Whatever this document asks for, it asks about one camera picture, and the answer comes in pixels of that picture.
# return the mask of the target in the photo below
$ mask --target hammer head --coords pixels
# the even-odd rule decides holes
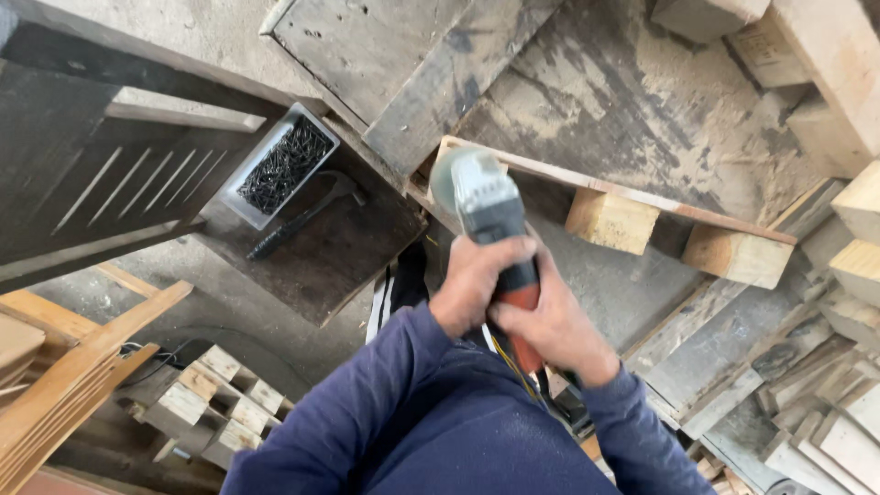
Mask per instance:
[[[346,174],[335,170],[323,170],[318,172],[318,174],[330,175],[336,178],[336,183],[333,185],[333,189],[330,190],[329,196],[342,197],[351,194],[355,197],[358,206],[364,206],[367,203],[361,192],[357,189],[357,184]]]

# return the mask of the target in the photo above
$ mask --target angle grinder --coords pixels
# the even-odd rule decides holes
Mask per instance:
[[[525,207],[517,184],[491,152],[461,147],[445,153],[431,169],[430,191],[444,210],[458,215],[465,235],[481,245],[525,235]],[[540,284],[534,259],[498,276],[493,300],[532,310]],[[514,359],[526,373],[543,368],[543,359],[520,336],[510,336]]]

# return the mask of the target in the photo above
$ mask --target yellow power cord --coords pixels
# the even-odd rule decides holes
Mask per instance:
[[[507,366],[509,366],[510,369],[513,370],[513,373],[516,373],[517,376],[519,377],[520,381],[523,382],[523,387],[525,387],[525,391],[529,393],[529,396],[532,398],[532,400],[537,401],[538,396],[535,395],[535,392],[534,392],[534,390],[532,390],[532,387],[529,385],[529,382],[525,379],[522,372],[519,371],[519,366],[517,366],[517,364],[514,363],[513,360],[511,360],[510,358],[507,357],[507,354],[504,353],[504,350],[501,348],[501,345],[498,345],[498,341],[495,340],[495,336],[492,336],[492,344],[495,345],[495,349],[498,351],[498,354],[501,354],[501,357],[504,359],[504,362],[507,363]]]

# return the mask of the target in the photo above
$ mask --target person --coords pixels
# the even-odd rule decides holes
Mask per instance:
[[[533,256],[538,307],[492,304],[499,272]],[[500,356],[460,340],[487,316],[576,372],[616,487]],[[237,453],[221,493],[715,493],[645,401],[536,236],[458,237],[437,294],[397,311]]]

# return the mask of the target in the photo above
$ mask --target red grinder handle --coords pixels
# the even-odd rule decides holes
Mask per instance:
[[[541,295],[539,284],[530,284],[515,291],[498,294],[499,301],[511,306],[532,310],[538,307],[538,298]],[[510,336],[510,345],[513,346],[513,358],[520,368],[526,373],[534,373],[544,367],[544,359],[535,351],[531,344],[521,336]]]

